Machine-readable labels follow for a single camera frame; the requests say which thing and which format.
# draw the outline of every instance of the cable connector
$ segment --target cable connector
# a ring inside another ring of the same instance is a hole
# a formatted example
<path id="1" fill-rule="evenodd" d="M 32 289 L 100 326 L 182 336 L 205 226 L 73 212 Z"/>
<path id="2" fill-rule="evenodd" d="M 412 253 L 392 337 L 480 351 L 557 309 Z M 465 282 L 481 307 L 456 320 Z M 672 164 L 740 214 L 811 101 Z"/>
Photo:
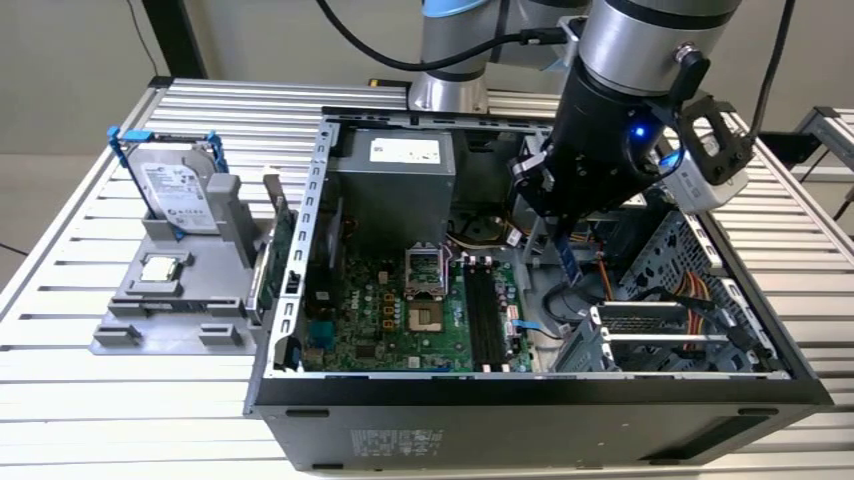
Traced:
<path id="1" fill-rule="evenodd" d="M 521 45 L 561 45 L 567 42 L 565 32 L 560 27 L 519 30 L 519 36 Z"/>

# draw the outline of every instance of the green motherboard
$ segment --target green motherboard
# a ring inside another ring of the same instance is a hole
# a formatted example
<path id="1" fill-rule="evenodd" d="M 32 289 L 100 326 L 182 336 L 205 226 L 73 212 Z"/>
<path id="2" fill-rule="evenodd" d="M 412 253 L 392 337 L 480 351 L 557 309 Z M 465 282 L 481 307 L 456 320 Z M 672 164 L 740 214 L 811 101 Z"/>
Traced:
<path id="1" fill-rule="evenodd" d="M 465 304 L 463 264 L 447 267 L 441 300 L 407 299 L 403 255 L 385 260 L 349 256 L 332 319 L 309 324 L 305 368 L 315 371 L 472 372 L 472 339 Z M 413 265 L 413 270 L 423 269 Z M 509 265 L 489 269 L 499 318 L 491 332 L 505 342 L 505 371 L 529 372 L 524 336 L 504 334 L 508 311 L 520 315 Z"/>

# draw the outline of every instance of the motherboard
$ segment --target motherboard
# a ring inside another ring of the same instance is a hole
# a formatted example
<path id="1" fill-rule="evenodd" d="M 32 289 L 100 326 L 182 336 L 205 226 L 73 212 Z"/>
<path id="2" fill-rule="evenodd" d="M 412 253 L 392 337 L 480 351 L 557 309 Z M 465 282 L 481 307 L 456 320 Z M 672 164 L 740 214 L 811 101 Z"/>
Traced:
<path id="1" fill-rule="evenodd" d="M 308 325 L 307 370 L 529 372 L 527 340 L 511 322 L 521 310 L 509 265 L 403 253 L 347 257 L 337 305 Z M 484 345 L 491 366 L 477 361 Z"/>

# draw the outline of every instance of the white wall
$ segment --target white wall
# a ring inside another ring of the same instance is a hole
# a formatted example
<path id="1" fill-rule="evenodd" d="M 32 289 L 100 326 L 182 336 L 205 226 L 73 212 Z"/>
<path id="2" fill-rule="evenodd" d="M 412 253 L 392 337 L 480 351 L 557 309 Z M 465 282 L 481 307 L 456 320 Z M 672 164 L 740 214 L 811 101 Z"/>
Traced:
<path id="1" fill-rule="evenodd" d="M 220 78 L 365 85 L 369 78 L 411 80 L 368 58 L 327 22 L 315 0 L 185 0 L 205 65 Z M 344 25 L 387 56 L 416 62 L 417 0 L 329 0 Z M 556 75 L 489 66 L 491 88 L 543 91 Z"/>
<path id="2" fill-rule="evenodd" d="M 1 0 L 0 66 L 0 153 L 98 152 L 153 75 L 124 0 Z"/>
<path id="3" fill-rule="evenodd" d="M 186 0 L 205 62 L 221 78 L 364 84 L 371 77 L 411 79 L 360 54 L 325 22 L 315 0 Z M 416 61 L 416 0 L 335 0 L 344 24 L 368 45 Z M 767 66 L 783 0 L 744 0 L 712 54 L 704 84 L 750 117 Z M 766 126 L 790 129 L 818 104 L 854 105 L 848 29 L 854 1 L 798 2 Z M 548 91 L 553 75 L 489 66 L 492 88 Z"/>
<path id="4" fill-rule="evenodd" d="M 704 88 L 752 117 L 783 0 L 744 0 L 712 53 Z M 764 117 L 790 130 L 815 105 L 854 105 L 850 29 L 854 1 L 799 1 Z"/>
<path id="5" fill-rule="evenodd" d="M 138 0 L 144 37 L 165 71 Z M 313 0 L 186 0 L 210 76 L 325 84 L 408 79 L 359 53 Z M 392 57 L 415 61 L 416 0 L 333 0 L 356 34 Z M 744 0 L 714 53 L 706 87 L 752 110 L 782 0 Z M 848 23 L 854 1 L 798 2 L 766 125 L 794 126 L 816 104 L 854 106 Z M 124 0 L 0 1 L 0 153 L 93 154 L 150 78 Z M 489 67 L 492 88 L 547 91 L 553 75 Z"/>

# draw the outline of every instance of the ram slot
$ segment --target ram slot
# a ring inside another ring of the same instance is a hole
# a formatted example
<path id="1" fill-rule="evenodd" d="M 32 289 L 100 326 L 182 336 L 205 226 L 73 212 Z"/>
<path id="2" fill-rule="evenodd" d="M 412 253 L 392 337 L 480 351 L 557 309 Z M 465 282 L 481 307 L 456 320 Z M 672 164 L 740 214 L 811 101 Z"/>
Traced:
<path id="1" fill-rule="evenodd" d="M 463 279 L 475 370 L 500 372 L 505 361 L 504 337 L 491 267 L 465 265 Z"/>

